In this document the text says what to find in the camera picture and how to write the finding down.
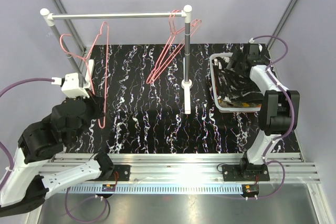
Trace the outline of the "pink hanger with black trousers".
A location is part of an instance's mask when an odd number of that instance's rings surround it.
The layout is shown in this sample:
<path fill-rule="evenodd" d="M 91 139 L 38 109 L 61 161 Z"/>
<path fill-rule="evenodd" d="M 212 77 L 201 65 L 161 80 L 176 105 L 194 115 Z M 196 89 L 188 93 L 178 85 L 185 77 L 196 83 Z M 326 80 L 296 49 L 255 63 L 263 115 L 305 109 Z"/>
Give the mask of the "pink hanger with black trousers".
<path fill-rule="evenodd" d="M 89 75 L 89 83 L 90 83 L 90 87 L 92 88 L 92 93 L 95 94 L 95 89 L 93 87 L 93 82 L 92 82 L 92 70 L 89 70 L 89 60 L 93 51 L 94 46 L 96 45 L 96 42 L 98 40 L 98 38 L 103 34 L 103 28 L 106 27 L 107 29 L 107 36 L 106 36 L 106 55 L 105 55 L 105 72 L 104 72 L 104 104 L 103 104 L 103 112 L 104 112 L 104 116 L 103 116 L 103 121 L 101 122 L 100 119 L 98 119 L 98 125 L 101 129 L 104 129 L 106 126 L 106 112 L 107 112 L 107 92 L 108 92 L 108 64 L 109 64 L 109 55 L 108 55 L 108 49 L 109 49 L 109 31 L 110 31 L 110 27 L 108 25 L 107 22 L 102 22 L 101 26 L 100 26 L 100 30 L 99 33 L 96 35 L 90 49 L 89 52 L 86 54 L 85 57 L 73 54 L 72 52 L 70 52 L 68 49 L 65 49 L 65 45 L 63 42 L 63 38 L 64 37 L 71 37 L 71 34 L 61 34 L 60 38 L 59 38 L 59 44 L 62 48 L 62 50 L 64 51 L 65 54 L 75 57 L 75 58 L 79 58 L 81 61 L 83 61 L 85 63 L 85 66 L 87 67 L 87 73 Z"/>

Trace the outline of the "black white patterned trousers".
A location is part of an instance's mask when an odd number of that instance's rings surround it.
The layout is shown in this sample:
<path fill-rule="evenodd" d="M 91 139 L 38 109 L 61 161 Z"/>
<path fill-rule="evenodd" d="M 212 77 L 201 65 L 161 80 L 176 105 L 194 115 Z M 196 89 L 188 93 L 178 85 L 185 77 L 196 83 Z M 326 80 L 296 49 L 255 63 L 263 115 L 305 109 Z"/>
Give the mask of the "black white patterned trousers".
<path fill-rule="evenodd" d="M 215 98 L 228 102 L 254 102 L 261 103 L 263 94 L 257 85 L 248 77 L 241 76 L 226 66 L 228 62 L 224 57 L 215 57 L 212 60 L 214 71 Z"/>

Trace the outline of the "orange trousers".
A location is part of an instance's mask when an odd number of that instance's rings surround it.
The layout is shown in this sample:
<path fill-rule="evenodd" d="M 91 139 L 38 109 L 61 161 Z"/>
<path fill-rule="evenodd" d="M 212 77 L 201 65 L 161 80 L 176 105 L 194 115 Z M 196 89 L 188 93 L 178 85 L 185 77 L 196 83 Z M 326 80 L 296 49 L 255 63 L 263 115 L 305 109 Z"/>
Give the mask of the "orange trousers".
<path fill-rule="evenodd" d="M 254 102 L 228 102 L 224 100 L 217 100 L 218 105 L 224 108 L 260 108 L 261 103 Z"/>

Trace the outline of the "pink hanger with camouflage trousers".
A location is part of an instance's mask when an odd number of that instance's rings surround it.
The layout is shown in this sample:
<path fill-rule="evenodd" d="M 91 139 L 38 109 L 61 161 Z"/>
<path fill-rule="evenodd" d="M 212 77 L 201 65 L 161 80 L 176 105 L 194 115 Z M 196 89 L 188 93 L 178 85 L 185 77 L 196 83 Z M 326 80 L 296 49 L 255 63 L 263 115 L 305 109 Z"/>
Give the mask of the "pink hanger with camouflage trousers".
<path fill-rule="evenodd" d="M 185 32 L 185 28 L 181 28 L 181 29 L 179 29 L 179 31 L 180 31 L 180 33 L 178 33 L 177 35 L 181 34 L 182 32 Z M 169 56 L 169 61 L 164 65 L 166 68 L 175 59 L 175 57 L 181 52 L 181 50 L 185 47 L 185 39 L 183 39 L 179 44 L 177 44 L 173 50 L 171 50 L 171 47 L 170 47 L 169 52 L 167 54 L 167 56 Z"/>

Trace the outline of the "pink hanger with orange trousers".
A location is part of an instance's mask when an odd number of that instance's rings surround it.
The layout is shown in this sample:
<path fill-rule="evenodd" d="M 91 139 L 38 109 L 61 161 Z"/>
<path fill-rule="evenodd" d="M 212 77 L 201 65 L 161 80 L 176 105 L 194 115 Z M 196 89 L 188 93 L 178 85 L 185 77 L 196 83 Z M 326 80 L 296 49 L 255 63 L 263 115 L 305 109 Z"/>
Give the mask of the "pink hanger with orange trousers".
<path fill-rule="evenodd" d="M 169 61 L 169 56 L 167 56 L 170 47 L 172 46 L 173 42 L 175 41 L 175 37 L 178 33 L 180 33 L 179 30 L 176 30 L 175 27 L 175 16 L 177 13 L 180 13 L 181 10 L 173 10 L 171 14 L 169 15 L 169 28 L 170 28 L 170 36 L 163 47 L 155 65 L 154 68 L 151 70 L 149 76 L 147 77 L 146 84 L 153 84 L 159 77 L 160 74 L 165 70 L 165 64 Z"/>

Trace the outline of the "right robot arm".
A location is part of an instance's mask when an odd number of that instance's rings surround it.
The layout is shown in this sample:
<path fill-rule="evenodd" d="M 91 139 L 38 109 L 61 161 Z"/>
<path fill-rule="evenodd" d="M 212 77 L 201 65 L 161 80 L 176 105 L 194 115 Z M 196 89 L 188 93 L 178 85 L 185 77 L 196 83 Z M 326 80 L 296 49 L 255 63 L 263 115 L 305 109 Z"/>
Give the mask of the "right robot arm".
<path fill-rule="evenodd" d="M 267 155 L 278 141 L 297 126 L 300 94 L 289 90 L 272 73 L 262 55 L 262 46 L 250 40 L 242 51 L 235 51 L 227 68 L 247 76 L 263 94 L 258 113 L 258 135 L 237 165 L 222 165 L 226 182 L 266 182 L 270 180 Z"/>

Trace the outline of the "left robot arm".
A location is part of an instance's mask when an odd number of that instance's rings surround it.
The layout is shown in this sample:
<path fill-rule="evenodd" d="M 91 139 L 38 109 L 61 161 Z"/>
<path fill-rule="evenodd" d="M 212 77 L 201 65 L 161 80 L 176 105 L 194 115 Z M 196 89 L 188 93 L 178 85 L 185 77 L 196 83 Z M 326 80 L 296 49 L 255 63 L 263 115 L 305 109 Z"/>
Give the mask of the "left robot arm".
<path fill-rule="evenodd" d="M 28 213 L 54 194 L 87 180 L 112 178 L 114 164 L 104 152 L 62 172 L 39 173 L 64 147 L 74 143 L 92 120 L 104 116 L 103 107 L 104 98 L 95 95 L 66 99 L 23 131 L 14 160 L 1 182 L 1 217 Z"/>

